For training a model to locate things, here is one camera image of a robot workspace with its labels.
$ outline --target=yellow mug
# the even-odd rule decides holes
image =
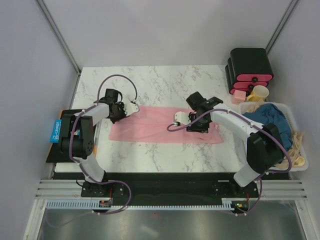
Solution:
[[[253,88],[251,94],[246,97],[246,100],[248,102],[258,102],[260,99],[265,100],[268,95],[268,88],[262,85],[257,85]]]

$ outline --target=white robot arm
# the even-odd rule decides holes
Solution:
[[[101,182],[105,174],[93,153],[94,126],[102,119],[110,119],[115,123],[139,111],[139,106],[134,102],[124,104],[118,101],[119,95],[121,95],[119,91],[107,89],[105,96],[92,109],[76,114],[65,114],[61,117],[58,147],[63,153],[70,156],[70,144],[72,145],[71,157],[80,164],[88,182],[93,182],[90,178]],[[76,123],[76,131],[72,132],[74,122],[80,114],[81,116]]]
[[[176,127],[180,124],[185,125],[178,129],[185,128],[188,132],[208,133],[209,124],[215,122],[223,125],[244,141],[247,164],[233,176],[241,188],[247,186],[283,158],[284,154],[275,142],[259,131],[259,129],[266,131],[283,145],[279,130],[274,124],[264,126],[252,121],[231,110],[222,100],[216,97],[206,100],[198,92],[190,95],[186,101],[195,112],[189,114],[177,112],[174,116],[174,125]],[[168,131],[174,132],[178,129],[168,128]]]

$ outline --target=pink towel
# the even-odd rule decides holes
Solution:
[[[216,123],[211,123],[209,133],[187,132],[186,129],[168,132],[177,112],[190,113],[191,109],[140,106],[140,111],[112,125],[109,140],[159,144],[220,144],[223,139]]]

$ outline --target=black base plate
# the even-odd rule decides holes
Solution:
[[[126,182],[132,191],[131,206],[204,206],[221,205],[222,198],[258,197],[257,185],[252,182],[235,194],[229,180],[234,173],[107,173],[107,179]],[[114,205],[124,205],[129,197],[128,189],[120,184],[99,186],[88,191],[83,185],[82,197],[110,196]]]

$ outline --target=white marble surface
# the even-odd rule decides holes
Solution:
[[[188,108],[186,98],[198,91],[205,98],[222,99],[230,108],[225,66],[129,66],[83,68],[72,108],[87,108],[97,99],[101,82],[109,75],[122,74],[134,81],[139,105]],[[115,88],[129,99],[135,96],[132,85],[123,78],[108,80],[102,90]],[[112,123],[101,125],[97,161],[106,172],[236,172],[244,164],[236,151],[238,140],[220,126],[220,144],[163,144],[119,142],[108,139]],[[57,172],[80,172],[75,163],[58,163]]]

